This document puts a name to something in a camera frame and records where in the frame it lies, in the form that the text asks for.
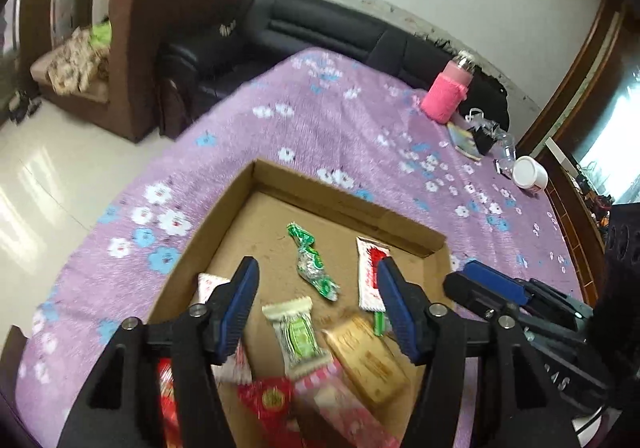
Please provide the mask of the green white candy packet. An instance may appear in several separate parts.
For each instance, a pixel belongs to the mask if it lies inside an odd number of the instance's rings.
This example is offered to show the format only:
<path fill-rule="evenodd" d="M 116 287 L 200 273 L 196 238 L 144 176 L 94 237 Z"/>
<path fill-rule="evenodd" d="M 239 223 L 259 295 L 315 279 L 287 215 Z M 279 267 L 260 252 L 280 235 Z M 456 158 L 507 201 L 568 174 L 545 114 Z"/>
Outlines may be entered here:
<path fill-rule="evenodd" d="M 317 340 L 309 296 L 262 306 L 280 345 L 285 376 L 296 381 L 327 364 L 333 357 Z"/>

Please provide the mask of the wooden chair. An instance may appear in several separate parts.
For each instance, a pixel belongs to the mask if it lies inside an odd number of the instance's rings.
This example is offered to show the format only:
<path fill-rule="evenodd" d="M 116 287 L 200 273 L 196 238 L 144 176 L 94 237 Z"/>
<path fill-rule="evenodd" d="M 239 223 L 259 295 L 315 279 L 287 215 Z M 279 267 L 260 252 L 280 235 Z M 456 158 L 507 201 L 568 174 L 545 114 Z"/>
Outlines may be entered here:
<path fill-rule="evenodd" d="M 21 425 L 16 410 L 15 388 L 26 342 L 22 330 L 12 325 L 1 350 L 1 435 L 10 439 L 17 436 Z"/>

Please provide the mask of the cardboard tray box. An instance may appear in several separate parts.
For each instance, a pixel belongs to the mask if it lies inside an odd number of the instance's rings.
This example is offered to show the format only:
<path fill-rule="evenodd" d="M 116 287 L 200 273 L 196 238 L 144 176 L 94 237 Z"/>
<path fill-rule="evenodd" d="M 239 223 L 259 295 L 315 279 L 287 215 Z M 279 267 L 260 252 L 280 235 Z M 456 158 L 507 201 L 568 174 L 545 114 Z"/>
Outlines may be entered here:
<path fill-rule="evenodd" d="M 393 258 L 401 275 L 443 301 L 451 267 L 445 237 L 392 209 L 262 160 L 249 163 L 196 228 L 157 298 L 150 320 L 175 318 L 196 300 L 202 273 L 229 279 L 244 257 L 257 260 L 259 284 L 243 332 L 255 379 L 285 366 L 262 309 L 308 297 L 317 342 L 326 330 L 375 312 L 375 260 Z"/>

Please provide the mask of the black shoes on floor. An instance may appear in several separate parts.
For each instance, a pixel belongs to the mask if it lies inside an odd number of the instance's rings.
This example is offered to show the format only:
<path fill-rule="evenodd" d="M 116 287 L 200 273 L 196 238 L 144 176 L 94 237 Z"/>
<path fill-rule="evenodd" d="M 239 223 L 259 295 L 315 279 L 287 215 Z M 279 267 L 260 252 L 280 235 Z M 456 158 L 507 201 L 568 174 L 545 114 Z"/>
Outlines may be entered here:
<path fill-rule="evenodd" d="M 27 117 L 32 117 L 41 106 L 39 98 L 29 99 L 28 96 L 14 96 L 9 102 L 9 120 L 20 125 Z"/>

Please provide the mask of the pink strawberry snack packet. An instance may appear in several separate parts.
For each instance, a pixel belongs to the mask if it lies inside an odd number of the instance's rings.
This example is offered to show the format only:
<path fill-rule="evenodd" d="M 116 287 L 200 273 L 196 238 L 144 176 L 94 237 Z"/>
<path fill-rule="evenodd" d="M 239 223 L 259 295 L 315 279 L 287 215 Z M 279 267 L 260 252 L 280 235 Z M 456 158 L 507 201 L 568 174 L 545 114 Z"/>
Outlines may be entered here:
<path fill-rule="evenodd" d="M 353 447 L 393 448 L 400 441 L 363 405 L 344 381 L 341 364 L 333 360 L 293 384 L 294 394 L 319 413 Z"/>

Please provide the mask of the clear green candy wrapper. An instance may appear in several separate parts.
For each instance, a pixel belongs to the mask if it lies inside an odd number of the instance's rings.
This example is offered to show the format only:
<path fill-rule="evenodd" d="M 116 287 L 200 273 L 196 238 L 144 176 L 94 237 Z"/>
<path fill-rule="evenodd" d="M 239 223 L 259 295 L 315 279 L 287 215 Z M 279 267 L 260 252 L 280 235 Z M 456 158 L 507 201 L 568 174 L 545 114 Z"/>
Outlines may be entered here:
<path fill-rule="evenodd" d="M 314 236 L 297 223 L 289 223 L 286 230 L 296 247 L 296 271 L 299 277 L 313 286 L 323 298 L 337 301 L 340 287 L 326 272 L 326 266 L 314 247 Z"/>

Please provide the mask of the yellow biscuit packet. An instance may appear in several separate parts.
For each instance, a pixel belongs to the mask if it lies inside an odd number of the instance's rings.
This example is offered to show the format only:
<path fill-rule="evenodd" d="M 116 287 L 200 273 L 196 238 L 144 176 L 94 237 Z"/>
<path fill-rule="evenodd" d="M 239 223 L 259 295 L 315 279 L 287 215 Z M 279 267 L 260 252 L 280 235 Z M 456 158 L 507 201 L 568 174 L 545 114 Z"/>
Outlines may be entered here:
<path fill-rule="evenodd" d="M 352 315 L 322 334 L 358 393 L 373 408 L 387 404 L 407 386 L 404 371 L 366 318 Z"/>

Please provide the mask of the purple floral tablecloth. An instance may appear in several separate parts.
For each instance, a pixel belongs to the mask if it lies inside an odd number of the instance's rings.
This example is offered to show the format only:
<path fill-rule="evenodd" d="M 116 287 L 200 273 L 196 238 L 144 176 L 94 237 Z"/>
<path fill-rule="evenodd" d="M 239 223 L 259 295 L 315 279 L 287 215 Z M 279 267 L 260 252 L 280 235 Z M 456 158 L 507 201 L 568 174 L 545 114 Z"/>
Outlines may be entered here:
<path fill-rule="evenodd" d="M 58 442 L 81 384 L 122 319 L 149 311 L 231 180 L 265 159 L 423 223 L 451 264 L 478 260 L 578 295 L 551 204 L 472 161 L 418 109 L 420 92 L 312 49 L 201 117 L 104 209 L 37 308 L 16 389 L 42 446 Z"/>

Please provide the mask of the white red narrow sachet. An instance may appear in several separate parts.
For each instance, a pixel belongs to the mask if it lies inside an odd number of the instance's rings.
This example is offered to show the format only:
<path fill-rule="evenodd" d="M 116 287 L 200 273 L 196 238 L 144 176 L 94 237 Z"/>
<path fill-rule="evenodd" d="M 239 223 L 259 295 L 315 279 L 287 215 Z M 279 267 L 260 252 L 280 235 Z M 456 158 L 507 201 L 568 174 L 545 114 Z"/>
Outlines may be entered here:
<path fill-rule="evenodd" d="M 378 262 L 390 255 L 390 250 L 378 243 L 356 238 L 358 251 L 359 307 L 365 311 L 384 312 L 378 290 Z"/>

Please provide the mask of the red small snack packet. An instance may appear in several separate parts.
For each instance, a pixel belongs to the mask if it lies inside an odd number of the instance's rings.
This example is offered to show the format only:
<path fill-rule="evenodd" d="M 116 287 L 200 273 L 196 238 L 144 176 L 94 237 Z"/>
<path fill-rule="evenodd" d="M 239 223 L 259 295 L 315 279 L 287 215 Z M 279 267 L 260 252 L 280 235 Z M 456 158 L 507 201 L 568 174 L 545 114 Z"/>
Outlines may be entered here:
<path fill-rule="evenodd" d="M 389 325 L 390 320 L 388 320 L 384 311 L 373 312 L 373 333 L 375 336 L 380 338 L 385 335 Z"/>

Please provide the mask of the small red candy packet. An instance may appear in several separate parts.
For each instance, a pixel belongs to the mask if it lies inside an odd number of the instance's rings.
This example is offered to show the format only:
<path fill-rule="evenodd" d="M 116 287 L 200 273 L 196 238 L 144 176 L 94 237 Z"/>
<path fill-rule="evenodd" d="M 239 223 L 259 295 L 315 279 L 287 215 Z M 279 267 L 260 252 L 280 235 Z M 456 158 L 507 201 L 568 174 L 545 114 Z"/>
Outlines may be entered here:
<path fill-rule="evenodd" d="M 239 386 L 242 404 L 262 424 L 270 447 L 305 447 L 297 419 L 293 416 L 293 384 L 287 378 L 270 378 Z"/>

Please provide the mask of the clear plastic cup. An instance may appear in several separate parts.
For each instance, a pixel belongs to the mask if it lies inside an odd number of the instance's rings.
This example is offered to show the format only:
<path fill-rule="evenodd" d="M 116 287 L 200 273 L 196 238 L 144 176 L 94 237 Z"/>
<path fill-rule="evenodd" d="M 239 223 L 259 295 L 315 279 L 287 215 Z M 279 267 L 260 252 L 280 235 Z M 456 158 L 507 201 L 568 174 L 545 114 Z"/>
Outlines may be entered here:
<path fill-rule="evenodd" d="M 510 178 L 516 161 L 514 138 L 501 127 L 497 127 L 494 148 L 499 173 Z"/>

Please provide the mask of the black leather sofa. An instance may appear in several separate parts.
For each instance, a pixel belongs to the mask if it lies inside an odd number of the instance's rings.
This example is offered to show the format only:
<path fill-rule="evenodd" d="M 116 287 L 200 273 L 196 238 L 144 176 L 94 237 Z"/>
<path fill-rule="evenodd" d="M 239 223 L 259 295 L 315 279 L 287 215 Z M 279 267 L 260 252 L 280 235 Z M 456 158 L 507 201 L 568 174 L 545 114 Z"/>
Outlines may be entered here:
<path fill-rule="evenodd" d="M 326 0 L 244 0 L 235 26 L 206 24 L 160 44 L 155 79 L 160 133 L 178 138 L 238 88 L 312 47 L 427 89 L 454 55 L 439 42 Z"/>

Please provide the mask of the bright red snack packet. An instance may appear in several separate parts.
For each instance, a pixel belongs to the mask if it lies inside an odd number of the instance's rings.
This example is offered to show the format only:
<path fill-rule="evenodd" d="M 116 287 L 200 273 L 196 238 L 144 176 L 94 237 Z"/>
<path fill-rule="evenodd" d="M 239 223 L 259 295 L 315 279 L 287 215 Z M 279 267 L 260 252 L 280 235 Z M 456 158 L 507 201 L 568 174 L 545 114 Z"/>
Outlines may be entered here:
<path fill-rule="evenodd" d="M 169 358 L 160 358 L 157 362 L 158 385 L 160 385 L 160 412 L 163 416 L 163 429 L 168 448 L 182 447 L 177 408 Z"/>

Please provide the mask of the white plastic jar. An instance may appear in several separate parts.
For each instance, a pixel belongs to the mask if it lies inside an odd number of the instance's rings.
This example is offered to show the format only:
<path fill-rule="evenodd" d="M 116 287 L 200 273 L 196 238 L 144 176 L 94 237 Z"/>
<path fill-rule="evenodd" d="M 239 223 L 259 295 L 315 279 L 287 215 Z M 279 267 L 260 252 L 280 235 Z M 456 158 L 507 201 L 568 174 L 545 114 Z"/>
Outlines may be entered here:
<path fill-rule="evenodd" d="M 548 173 L 541 163 L 528 155 L 520 156 L 513 164 L 512 181 L 521 190 L 531 193 L 544 191 L 548 185 Z"/>

